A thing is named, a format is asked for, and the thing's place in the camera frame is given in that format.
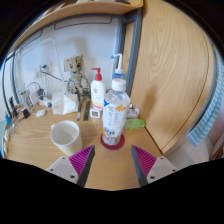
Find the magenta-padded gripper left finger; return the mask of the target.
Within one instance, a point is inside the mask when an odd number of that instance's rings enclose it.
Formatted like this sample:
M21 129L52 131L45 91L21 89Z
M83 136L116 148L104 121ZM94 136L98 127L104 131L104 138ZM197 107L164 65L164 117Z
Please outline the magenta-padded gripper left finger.
M95 146L91 145L70 157L60 157L47 169L47 171L84 187L94 156Z

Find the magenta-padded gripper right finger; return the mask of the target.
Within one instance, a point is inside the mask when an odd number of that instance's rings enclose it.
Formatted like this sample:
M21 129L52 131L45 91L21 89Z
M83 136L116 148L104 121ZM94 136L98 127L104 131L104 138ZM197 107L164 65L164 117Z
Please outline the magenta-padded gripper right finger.
M141 187L177 171L177 168L164 156L155 157L137 146L131 146L131 155Z

